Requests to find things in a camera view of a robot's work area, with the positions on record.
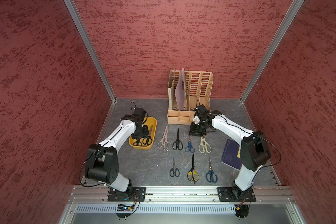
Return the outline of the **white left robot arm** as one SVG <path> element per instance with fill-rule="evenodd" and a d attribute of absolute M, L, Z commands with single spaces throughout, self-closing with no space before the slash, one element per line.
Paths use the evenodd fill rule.
<path fill-rule="evenodd" d="M 133 135 L 139 139 L 148 135 L 146 121 L 145 114 L 125 115 L 106 139 L 90 145 L 83 164 L 85 178 L 107 184 L 119 192 L 129 192 L 130 180 L 119 172 L 118 152 Z"/>

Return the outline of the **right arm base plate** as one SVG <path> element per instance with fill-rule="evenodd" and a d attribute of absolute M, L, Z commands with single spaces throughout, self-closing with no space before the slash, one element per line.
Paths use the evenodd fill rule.
<path fill-rule="evenodd" d="M 238 187 L 218 187 L 217 195 L 220 202 L 256 202 L 253 186 L 245 191 L 240 190 Z"/>

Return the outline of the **cream handled kitchen scissors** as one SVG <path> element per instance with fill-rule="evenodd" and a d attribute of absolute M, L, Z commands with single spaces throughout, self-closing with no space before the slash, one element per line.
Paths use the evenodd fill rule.
<path fill-rule="evenodd" d="M 211 153 L 211 151 L 212 151 L 211 146 L 208 144 L 208 142 L 206 141 L 206 139 L 203 136 L 201 137 L 201 141 L 200 141 L 200 145 L 199 145 L 198 150 L 202 154 Z"/>

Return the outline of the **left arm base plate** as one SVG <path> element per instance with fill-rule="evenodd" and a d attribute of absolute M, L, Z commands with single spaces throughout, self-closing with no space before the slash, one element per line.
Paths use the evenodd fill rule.
<path fill-rule="evenodd" d="M 139 202 L 144 202 L 146 196 L 146 187 L 129 186 L 124 192 L 108 188 L 109 202 L 128 202 L 138 199 Z"/>

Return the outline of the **yellow black handled scissors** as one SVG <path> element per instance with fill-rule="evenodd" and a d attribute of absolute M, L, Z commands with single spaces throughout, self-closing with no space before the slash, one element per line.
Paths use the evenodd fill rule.
<path fill-rule="evenodd" d="M 192 155 L 192 166 L 189 172 L 187 173 L 187 178 L 190 182 L 196 184 L 199 181 L 200 177 L 199 174 L 195 170 L 195 157 L 194 154 Z"/>

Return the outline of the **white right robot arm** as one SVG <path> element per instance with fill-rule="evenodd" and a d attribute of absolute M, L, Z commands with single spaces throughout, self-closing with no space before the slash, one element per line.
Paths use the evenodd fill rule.
<path fill-rule="evenodd" d="M 207 112 L 204 115 L 196 112 L 191 123 L 193 133 L 203 135 L 210 127 L 223 132 L 239 144 L 242 166 L 238 177 L 232 183 L 232 193 L 236 195 L 246 193 L 252 188 L 257 172 L 271 158 L 265 134 L 246 129 L 219 111 Z"/>

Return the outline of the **yellow plastic storage tray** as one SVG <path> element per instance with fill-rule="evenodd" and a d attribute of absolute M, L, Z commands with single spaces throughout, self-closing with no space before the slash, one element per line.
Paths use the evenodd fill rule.
<path fill-rule="evenodd" d="M 157 120 L 153 117 L 148 117 L 142 128 L 139 130 L 141 134 L 138 139 L 129 138 L 129 144 L 135 149 L 149 150 L 152 148 L 155 141 L 155 132 L 157 128 Z"/>

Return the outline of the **blue handled small scissors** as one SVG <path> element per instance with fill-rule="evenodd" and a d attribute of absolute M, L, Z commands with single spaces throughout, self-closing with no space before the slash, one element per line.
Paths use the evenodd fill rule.
<path fill-rule="evenodd" d="M 191 137 L 188 137 L 188 144 L 187 147 L 185 148 L 185 152 L 186 153 L 195 153 L 195 148 L 192 146 L 192 142 L 191 142 Z"/>

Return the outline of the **pink handled scissors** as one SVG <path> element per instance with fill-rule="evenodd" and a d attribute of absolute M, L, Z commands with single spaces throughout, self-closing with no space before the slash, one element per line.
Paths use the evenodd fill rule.
<path fill-rule="evenodd" d="M 157 147 L 159 149 L 163 149 L 164 151 L 168 151 L 168 148 L 169 148 L 169 143 L 168 143 L 168 125 L 165 127 L 163 137 L 158 142 Z"/>

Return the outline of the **dark blue handled scissors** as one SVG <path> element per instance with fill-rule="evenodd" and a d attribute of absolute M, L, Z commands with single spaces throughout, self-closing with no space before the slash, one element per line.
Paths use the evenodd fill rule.
<path fill-rule="evenodd" d="M 217 180 L 218 180 L 218 177 L 217 177 L 216 173 L 212 169 L 212 163 L 211 163 L 210 156 L 209 156 L 209 170 L 206 173 L 205 177 L 206 177 L 207 182 L 209 182 L 209 183 L 216 183 Z"/>

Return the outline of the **small grey handled scissors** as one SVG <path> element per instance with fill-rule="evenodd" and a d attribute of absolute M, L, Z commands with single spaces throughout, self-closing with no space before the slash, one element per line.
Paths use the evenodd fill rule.
<path fill-rule="evenodd" d="M 179 177 L 180 176 L 180 171 L 179 169 L 175 166 L 175 160 L 173 159 L 173 167 L 169 171 L 170 177 Z"/>

